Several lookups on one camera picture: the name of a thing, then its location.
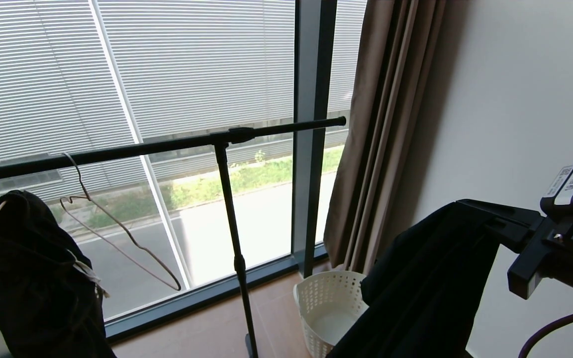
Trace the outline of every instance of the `black clothes rack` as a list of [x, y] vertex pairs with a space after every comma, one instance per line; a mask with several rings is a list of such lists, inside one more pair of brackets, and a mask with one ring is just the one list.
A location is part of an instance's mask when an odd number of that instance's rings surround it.
[[[269, 136], [273, 134], [283, 134], [296, 131], [305, 131], [308, 129], [323, 129], [336, 125], [345, 125], [346, 118], [339, 116], [337, 118], [314, 120], [309, 122], [300, 122], [293, 124], [274, 125], [264, 128], [232, 128], [229, 131], [216, 132], [205, 136], [193, 136], [180, 138], [176, 140], [157, 141], [154, 143], [143, 143], [134, 145], [125, 145], [109, 149], [91, 150], [70, 154], [77, 165], [89, 165], [104, 161], [114, 161], [116, 159], [125, 159], [129, 157], [145, 156], [159, 152], [168, 152], [170, 150], [188, 149], [201, 147], [204, 145], [213, 145], [220, 173], [223, 197], [227, 209], [227, 219], [229, 221], [229, 230], [231, 232], [231, 242], [234, 247], [234, 269], [238, 282], [240, 284], [240, 293], [245, 308], [245, 318], [248, 334], [245, 337], [249, 356], [257, 358], [258, 349], [253, 331], [253, 319], [251, 306], [249, 302], [249, 290], [246, 283], [246, 265], [245, 258], [240, 250], [240, 239], [236, 224], [236, 213], [234, 211], [234, 198], [231, 191], [229, 180], [229, 166], [227, 165], [227, 147], [229, 144], [244, 143], [259, 136]], [[54, 156], [46, 159], [26, 161], [13, 165], [0, 166], [0, 179], [8, 177], [17, 177], [47, 170], [56, 170], [60, 168], [72, 167], [70, 159], [66, 156]]]

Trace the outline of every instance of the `white sticker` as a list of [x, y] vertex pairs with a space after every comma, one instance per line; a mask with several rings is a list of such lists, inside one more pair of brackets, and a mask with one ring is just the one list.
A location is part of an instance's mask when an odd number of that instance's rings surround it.
[[554, 199], [554, 205], [569, 205], [573, 198], [573, 172], [569, 180], [561, 188], [559, 195]]
[[552, 185], [548, 189], [548, 191], [543, 195], [543, 197], [555, 197], [557, 193], [559, 193], [559, 189], [561, 186], [566, 182], [567, 177], [572, 174], [573, 165], [566, 166], [561, 169], [559, 175], [557, 175], [556, 179], [552, 182]]

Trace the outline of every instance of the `brown curtain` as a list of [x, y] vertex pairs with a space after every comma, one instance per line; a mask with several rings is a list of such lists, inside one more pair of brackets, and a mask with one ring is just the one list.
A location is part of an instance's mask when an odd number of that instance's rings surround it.
[[331, 265], [367, 273], [382, 243], [445, 0], [368, 0], [351, 117], [330, 199]]

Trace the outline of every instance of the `pavement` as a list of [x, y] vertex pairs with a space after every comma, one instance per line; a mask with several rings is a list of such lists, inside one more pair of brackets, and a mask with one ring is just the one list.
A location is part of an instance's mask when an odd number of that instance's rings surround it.
[[[316, 241], [320, 242], [335, 173], [322, 176]], [[285, 256], [291, 251], [291, 184], [273, 186], [234, 197], [241, 249], [247, 268]], [[223, 201], [182, 210], [172, 216], [182, 252], [189, 267], [193, 288], [233, 275], [234, 254]], [[132, 235], [152, 250], [180, 280], [162, 222], [132, 227]], [[150, 256], [135, 247], [122, 231], [107, 238], [159, 277], [172, 281]], [[103, 302], [105, 318], [121, 315], [178, 294], [152, 278], [107, 242], [81, 242], [101, 284], [111, 295]]]

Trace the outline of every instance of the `laundry basket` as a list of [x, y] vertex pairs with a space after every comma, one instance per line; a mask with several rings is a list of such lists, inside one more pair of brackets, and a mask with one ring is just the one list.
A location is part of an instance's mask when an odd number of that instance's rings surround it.
[[365, 277], [348, 270], [321, 272], [293, 288], [306, 348], [314, 358], [324, 358], [368, 308], [360, 288]]

